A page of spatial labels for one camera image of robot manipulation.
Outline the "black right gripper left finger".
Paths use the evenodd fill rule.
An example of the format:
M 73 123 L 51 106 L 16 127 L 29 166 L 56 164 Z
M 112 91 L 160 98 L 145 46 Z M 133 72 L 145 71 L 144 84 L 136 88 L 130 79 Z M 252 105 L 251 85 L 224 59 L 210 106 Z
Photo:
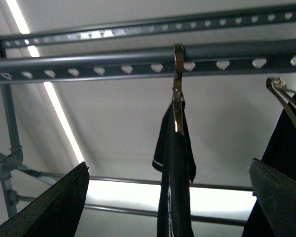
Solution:
M 85 162 L 0 225 L 0 237 L 74 237 L 90 175 Z

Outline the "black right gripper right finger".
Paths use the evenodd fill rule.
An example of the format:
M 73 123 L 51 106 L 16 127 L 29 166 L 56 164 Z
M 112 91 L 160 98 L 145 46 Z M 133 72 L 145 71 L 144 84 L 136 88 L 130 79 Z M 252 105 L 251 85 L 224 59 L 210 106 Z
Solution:
M 296 181 L 254 158 L 249 169 L 268 223 L 277 237 L 296 237 Z

